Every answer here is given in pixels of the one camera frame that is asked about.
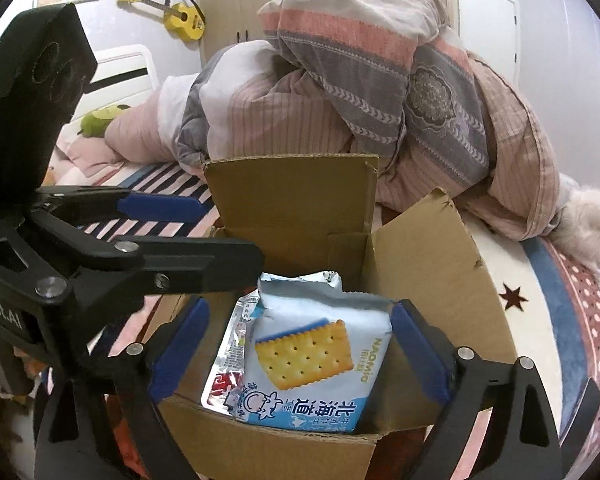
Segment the white red snack pouch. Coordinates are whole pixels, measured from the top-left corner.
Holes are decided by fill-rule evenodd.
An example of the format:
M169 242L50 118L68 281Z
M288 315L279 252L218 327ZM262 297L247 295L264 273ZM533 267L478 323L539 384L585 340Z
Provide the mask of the white red snack pouch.
M261 313L260 292L253 290L237 299L228 318L218 352L201 393L201 405L232 416L242 388L245 348L252 322Z

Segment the blue cracker pack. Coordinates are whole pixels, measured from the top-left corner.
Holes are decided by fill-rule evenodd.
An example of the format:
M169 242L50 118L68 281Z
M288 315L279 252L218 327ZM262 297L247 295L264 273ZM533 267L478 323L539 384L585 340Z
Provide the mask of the blue cracker pack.
M392 335L391 300L347 292L335 271L258 281L233 416L283 430L350 434L363 414Z

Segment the green plush toy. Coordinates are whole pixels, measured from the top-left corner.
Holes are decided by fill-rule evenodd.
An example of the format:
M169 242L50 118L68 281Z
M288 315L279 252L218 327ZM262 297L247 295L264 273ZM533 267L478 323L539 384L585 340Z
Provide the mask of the green plush toy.
M80 133L86 138L102 138L110 122L130 108L126 104L112 104L85 114L80 123Z

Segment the white bed headboard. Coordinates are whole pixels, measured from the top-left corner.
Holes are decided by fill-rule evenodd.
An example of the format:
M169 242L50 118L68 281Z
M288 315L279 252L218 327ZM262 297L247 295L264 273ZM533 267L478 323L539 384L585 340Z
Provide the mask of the white bed headboard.
M142 44L99 50L95 58L95 75L84 87L73 120L108 105L141 103L158 88L154 60Z

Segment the striped pink navy blanket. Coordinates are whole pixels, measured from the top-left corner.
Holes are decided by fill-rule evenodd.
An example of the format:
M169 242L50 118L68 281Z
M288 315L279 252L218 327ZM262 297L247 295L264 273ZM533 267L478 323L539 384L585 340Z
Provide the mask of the striped pink navy blanket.
M577 427L585 390L600 390L600 286L544 237L514 242L459 211L441 190L372 225L376 164L363 156L258 157L204 170L214 203L197 234L256 243L265 270L335 271L351 292L412 300L426 320L483 358L528 356L558 434ZM182 452L210 479L396 479L414 465L439 408L390 344L353 434L253 427L206 410L202 388L232 304L213 296L207 333L160 404ZM600 479L600 404L579 434L569 477Z

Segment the yellow ukulele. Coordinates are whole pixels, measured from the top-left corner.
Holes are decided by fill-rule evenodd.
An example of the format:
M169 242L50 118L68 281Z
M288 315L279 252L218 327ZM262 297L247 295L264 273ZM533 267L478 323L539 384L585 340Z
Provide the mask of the yellow ukulele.
M142 4L162 12L162 24L184 42L199 41L206 32L204 11L195 0L172 3L171 0L117 0L118 3Z

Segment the pink grey rolled duvet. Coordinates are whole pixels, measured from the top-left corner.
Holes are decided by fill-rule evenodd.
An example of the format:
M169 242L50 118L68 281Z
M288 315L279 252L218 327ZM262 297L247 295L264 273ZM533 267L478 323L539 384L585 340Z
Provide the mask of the pink grey rolled duvet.
M361 151L329 93L262 40L168 78L114 118L105 140L130 162L176 162L190 174L210 160ZM512 240L552 232L568 200L529 104L482 58L447 46L416 52L406 136L376 200L402 212L433 188Z

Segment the white fluffy plush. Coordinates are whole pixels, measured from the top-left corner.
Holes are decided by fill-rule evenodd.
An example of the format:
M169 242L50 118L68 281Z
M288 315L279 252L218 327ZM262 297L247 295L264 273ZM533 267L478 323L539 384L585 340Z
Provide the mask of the white fluffy plush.
M550 239L564 254L600 269L600 188L574 188Z

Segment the striped grey pink pillow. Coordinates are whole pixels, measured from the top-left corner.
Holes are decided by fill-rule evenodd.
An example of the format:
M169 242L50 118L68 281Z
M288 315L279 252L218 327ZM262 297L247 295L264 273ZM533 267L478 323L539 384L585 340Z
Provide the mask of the striped grey pink pillow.
M448 188L488 174L482 104L440 0L270 0L265 38L325 90L360 147L387 168L431 162Z

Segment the white door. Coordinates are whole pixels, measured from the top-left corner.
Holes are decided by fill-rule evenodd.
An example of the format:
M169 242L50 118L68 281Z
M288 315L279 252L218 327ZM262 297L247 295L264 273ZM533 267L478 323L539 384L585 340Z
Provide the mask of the white door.
M457 0L458 29L468 51L478 54L512 84L520 62L517 0Z

